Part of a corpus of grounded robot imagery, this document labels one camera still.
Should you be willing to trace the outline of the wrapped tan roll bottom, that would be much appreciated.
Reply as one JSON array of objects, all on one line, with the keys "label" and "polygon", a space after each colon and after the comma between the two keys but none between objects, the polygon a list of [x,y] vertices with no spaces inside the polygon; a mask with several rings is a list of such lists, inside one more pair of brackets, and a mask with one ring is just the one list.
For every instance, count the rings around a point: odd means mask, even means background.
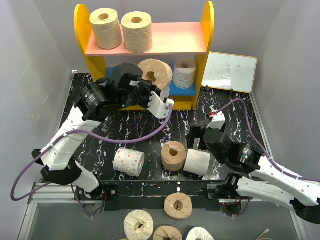
[{"label": "wrapped tan roll bottom", "polygon": [[153,234],[153,240],[182,240],[180,231],[170,225],[162,225]]}]

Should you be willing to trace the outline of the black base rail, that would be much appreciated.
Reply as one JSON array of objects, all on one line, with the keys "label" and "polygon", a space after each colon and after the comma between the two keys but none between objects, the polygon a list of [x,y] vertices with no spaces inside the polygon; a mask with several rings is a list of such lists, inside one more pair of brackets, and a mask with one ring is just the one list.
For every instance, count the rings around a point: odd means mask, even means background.
[{"label": "black base rail", "polygon": [[76,196],[85,205],[99,204],[105,211],[119,210],[160,210],[164,208],[165,199],[174,193],[184,193],[191,198],[195,209],[219,211],[224,203],[243,204],[247,197],[228,197],[215,187],[222,185],[221,180],[171,180],[171,181],[103,181],[102,195],[92,198],[79,187],[75,187]]}]

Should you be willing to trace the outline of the yellow shelf unit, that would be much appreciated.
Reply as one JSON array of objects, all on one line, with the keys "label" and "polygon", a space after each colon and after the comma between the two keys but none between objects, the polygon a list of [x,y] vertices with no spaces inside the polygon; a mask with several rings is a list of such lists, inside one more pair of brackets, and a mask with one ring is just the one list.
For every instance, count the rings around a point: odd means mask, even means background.
[{"label": "yellow shelf unit", "polygon": [[[114,49],[99,48],[90,23],[90,11],[85,4],[77,4],[73,16],[74,32],[82,56],[94,81],[110,71],[105,57],[132,55],[122,43]],[[212,46],[215,27],[215,8],[211,1],[204,4],[200,22],[165,22],[152,24],[152,48],[141,56],[173,56],[193,54],[197,65],[192,87],[181,89],[170,86],[170,97],[175,110],[195,109]]]}]

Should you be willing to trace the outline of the wrapped tan roll front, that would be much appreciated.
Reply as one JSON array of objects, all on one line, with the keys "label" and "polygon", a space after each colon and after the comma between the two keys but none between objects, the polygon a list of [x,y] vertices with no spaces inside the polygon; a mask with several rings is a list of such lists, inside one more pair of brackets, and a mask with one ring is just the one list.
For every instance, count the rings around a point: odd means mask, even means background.
[{"label": "wrapped tan roll front", "polygon": [[181,192],[170,194],[164,201],[164,211],[175,220],[185,220],[192,215],[192,200]]}]

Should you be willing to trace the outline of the wrapped tan roll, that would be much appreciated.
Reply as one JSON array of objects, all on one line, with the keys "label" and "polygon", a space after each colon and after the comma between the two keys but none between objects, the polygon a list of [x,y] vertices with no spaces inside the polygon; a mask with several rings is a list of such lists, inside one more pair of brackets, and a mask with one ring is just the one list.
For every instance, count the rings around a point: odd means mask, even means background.
[{"label": "wrapped tan roll", "polygon": [[170,194],[164,201],[164,211],[175,220],[185,220],[192,215],[192,200],[181,192]]},{"label": "wrapped tan roll", "polygon": [[182,240],[180,231],[170,225],[162,225],[153,234],[153,240]]}]

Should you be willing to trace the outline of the wrapped white roll bottom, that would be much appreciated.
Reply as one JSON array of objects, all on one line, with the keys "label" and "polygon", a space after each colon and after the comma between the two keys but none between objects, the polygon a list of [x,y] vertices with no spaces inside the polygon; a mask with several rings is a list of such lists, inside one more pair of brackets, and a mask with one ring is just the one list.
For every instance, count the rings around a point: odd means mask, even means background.
[{"label": "wrapped white roll bottom", "polygon": [[184,240],[214,240],[213,236],[203,227],[190,228],[183,236]]}]

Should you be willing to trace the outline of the small whiteboard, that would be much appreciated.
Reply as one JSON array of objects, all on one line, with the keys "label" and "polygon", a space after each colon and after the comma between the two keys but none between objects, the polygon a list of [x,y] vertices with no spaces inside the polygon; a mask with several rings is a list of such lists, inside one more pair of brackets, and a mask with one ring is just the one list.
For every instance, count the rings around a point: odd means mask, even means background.
[{"label": "small whiteboard", "polygon": [[208,55],[203,87],[249,94],[253,90],[258,59],[211,51]]}]

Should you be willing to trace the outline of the wrapped white roll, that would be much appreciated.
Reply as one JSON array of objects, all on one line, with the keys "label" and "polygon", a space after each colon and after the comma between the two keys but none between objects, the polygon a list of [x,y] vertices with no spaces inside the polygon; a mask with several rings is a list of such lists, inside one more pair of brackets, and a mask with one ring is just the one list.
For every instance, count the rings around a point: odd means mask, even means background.
[{"label": "wrapped white roll", "polygon": [[190,228],[183,236],[184,240],[214,240],[213,236],[203,227]]},{"label": "wrapped white roll", "polygon": [[125,217],[123,228],[128,240],[148,240],[154,232],[154,220],[149,212],[137,209]]}]

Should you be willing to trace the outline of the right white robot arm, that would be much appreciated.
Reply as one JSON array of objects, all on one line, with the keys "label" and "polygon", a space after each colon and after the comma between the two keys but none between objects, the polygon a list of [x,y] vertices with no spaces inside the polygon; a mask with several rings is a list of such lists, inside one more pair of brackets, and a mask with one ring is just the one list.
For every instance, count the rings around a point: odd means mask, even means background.
[{"label": "right white robot arm", "polygon": [[191,149],[199,139],[200,150],[208,150],[215,159],[233,171],[222,185],[209,193],[216,198],[257,198],[293,211],[301,219],[320,223],[320,186],[283,170],[249,144],[234,143],[218,128],[192,126],[186,135]]}]

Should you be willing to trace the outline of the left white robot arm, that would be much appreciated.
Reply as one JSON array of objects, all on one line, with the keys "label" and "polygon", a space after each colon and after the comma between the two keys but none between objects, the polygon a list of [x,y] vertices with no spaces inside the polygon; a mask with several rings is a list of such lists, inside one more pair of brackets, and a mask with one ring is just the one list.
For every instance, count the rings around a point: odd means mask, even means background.
[{"label": "left white robot arm", "polygon": [[103,195],[98,177],[74,159],[74,153],[110,114],[118,110],[140,106],[148,109],[151,97],[161,90],[151,80],[143,78],[143,71],[131,63],[117,65],[111,77],[103,77],[84,87],[73,107],[50,143],[35,149],[33,157],[40,157],[41,175],[46,182],[66,186],[76,185],[93,200]]}]

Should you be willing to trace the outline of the white paper roll sheet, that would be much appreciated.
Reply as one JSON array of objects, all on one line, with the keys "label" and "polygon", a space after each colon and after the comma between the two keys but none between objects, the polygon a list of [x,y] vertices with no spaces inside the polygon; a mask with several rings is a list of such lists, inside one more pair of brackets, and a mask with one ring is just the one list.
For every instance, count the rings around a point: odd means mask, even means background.
[{"label": "white paper roll sheet", "polygon": [[165,102],[165,99],[168,98],[170,95],[170,87],[167,86],[165,87],[164,89],[161,90],[161,93],[160,93],[160,99],[162,102]]}]

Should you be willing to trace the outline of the plain white lying roll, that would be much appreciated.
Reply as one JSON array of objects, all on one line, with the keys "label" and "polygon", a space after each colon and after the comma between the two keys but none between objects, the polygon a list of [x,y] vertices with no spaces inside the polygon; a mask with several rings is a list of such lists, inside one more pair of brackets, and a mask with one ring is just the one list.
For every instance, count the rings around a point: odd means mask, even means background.
[{"label": "plain white lying roll", "polygon": [[183,170],[199,176],[205,176],[210,166],[210,158],[210,154],[207,152],[189,149]]}]

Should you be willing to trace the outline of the tan roll with white scrap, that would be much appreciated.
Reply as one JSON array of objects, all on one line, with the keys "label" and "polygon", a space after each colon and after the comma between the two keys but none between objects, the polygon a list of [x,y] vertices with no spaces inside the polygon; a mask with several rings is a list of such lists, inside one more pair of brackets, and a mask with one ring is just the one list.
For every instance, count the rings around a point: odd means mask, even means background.
[{"label": "tan roll with white scrap", "polygon": [[161,161],[165,169],[171,172],[180,171],[186,162],[187,152],[178,141],[168,141],[161,149]]}]

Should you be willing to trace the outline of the tan paper roll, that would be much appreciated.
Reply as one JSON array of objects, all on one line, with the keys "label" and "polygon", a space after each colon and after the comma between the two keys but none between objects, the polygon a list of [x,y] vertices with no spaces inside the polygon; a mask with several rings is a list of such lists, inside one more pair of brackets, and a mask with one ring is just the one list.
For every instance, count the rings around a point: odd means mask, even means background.
[{"label": "tan paper roll", "polygon": [[114,49],[122,43],[118,13],[112,8],[99,8],[90,14],[89,21],[99,48]]},{"label": "tan paper roll", "polygon": [[142,11],[129,12],[121,20],[124,45],[132,53],[145,53],[153,44],[152,17]]},{"label": "tan paper roll", "polygon": [[138,67],[143,71],[142,79],[151,81],[160,90],[167,88],[173,79],[173,71],[171,67],[157,59],[146,59],[138,64]]}]

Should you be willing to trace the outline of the white patterned paper roll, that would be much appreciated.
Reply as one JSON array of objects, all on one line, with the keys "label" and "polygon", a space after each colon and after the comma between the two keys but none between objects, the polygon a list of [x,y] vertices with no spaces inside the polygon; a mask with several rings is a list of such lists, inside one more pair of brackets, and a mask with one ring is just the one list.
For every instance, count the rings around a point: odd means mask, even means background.
[{"label": "white patterned paper roll", "polygon": [[144,162],[144,152],[121,147],[115,154],[113,169],[128,176],[138,177],[142,172]]}]

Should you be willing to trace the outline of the white dotted roll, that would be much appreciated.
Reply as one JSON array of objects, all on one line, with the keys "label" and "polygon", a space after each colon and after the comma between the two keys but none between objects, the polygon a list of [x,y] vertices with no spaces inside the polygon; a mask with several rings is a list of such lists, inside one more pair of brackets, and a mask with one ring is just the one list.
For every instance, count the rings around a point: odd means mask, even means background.
[{"label": "white dotted roll", "polygon": [[178,58],[174,64],[173,84],[180,89],[190,88],[195,81],[197,65],[192,58]]}]

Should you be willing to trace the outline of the wrapped white roll front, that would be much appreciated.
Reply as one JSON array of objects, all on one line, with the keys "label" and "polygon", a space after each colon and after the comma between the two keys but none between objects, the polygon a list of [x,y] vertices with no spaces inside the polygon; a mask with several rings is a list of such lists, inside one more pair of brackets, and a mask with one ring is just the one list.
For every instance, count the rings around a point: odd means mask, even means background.
[{"label": "wrapped white roll front", "polygon": [[154,232],[154,220],[149,212],[137,209],[125,217],[123,228],[128,240],[148,240]]}]

